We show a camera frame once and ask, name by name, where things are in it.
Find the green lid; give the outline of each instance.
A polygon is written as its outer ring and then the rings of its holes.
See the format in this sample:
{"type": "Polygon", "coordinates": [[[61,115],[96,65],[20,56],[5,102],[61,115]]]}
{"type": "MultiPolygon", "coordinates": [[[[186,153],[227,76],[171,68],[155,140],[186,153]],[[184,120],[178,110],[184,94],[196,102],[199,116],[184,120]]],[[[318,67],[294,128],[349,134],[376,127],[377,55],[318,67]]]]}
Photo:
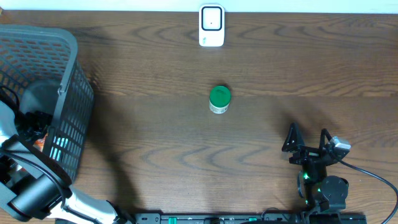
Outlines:
{"type": "Polygon", "coordinates": [[[216,86],[210,92],[210,103],[218,108],[223,108],[231,101],[231,92],[225,86],[216,86]]]}

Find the black square outline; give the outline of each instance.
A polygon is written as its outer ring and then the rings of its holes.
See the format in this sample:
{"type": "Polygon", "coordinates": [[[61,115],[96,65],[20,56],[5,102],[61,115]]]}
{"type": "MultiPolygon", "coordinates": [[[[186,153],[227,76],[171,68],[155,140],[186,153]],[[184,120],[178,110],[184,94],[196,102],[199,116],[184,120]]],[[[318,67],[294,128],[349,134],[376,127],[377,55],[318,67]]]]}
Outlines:
{"type": "Polygon", "coordinates": [[[204,31],[220,31],[221,28],[223,28],[223,10],[221,9],[221,7],[219,6],[205,6],[201,9],[201,29],[203,29],[204,31]],[[205,29],[203,27],[203,10],[206,8],[216,8],[216,9],[220,9],[220,28],[215,30],[215,29],[205,29]]]}

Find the wood grain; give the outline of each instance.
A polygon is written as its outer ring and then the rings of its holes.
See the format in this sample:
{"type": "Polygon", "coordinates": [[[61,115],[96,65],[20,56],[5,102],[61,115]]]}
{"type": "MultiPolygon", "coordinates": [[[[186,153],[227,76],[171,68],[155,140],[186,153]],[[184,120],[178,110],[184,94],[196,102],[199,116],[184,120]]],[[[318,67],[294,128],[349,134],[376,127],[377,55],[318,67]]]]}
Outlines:
{"type": "MultiPolygon", "coordinates": [[[[300,167],[280,151],[293,121],[309,145],[321,128],[349,139],[347,162],[398,185],[398,16],[227,13],[220,48],[198,45],[197,19],[181,12],[0,17],[61,27],[78,41],[96,93],[79,189],[131,212],[294,210],[304,204],[300,167]],[[223,83],[233,100],[215,115],[208,95],[223,83]]],[[[380,181],[340,164],[328,173],[349,181],[346,211],[380,223],[392,210],[395,195],[380,181]]],[[[13,222],[0,212],[0,223],[13,222]]]]}

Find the laundry basket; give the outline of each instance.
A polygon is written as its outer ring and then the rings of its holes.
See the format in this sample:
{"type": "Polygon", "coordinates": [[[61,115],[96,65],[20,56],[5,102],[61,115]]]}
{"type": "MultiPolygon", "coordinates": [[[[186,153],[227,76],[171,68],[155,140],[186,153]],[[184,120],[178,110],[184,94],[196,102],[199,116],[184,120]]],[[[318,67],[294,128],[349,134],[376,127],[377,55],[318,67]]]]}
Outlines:
{"type": "Polygon", "coordinates": [[[0,25],[0,84],[22,99],[23,113],[44,110],[53,115],[43,153],[56,160],[72,180],[94,102],[93,90],[76,59],[77,50],[76,38],[62,29],[0,25]],[[39,96],[32,94],[32,88],[40,90],[39,96]]]}

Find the small jar with green lid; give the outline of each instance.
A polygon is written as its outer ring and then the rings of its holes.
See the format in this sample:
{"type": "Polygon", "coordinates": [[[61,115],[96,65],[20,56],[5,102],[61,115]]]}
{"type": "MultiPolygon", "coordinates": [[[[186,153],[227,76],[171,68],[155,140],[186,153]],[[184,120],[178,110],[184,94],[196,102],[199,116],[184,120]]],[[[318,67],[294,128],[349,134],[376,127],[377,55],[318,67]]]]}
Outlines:
{"type": "Polygon", "coordinates": [[[210,92],[210,110],[216,114],[222,114],[228,110],[231,102],[231,92],[225,86],[216,86],[210,92]]]}

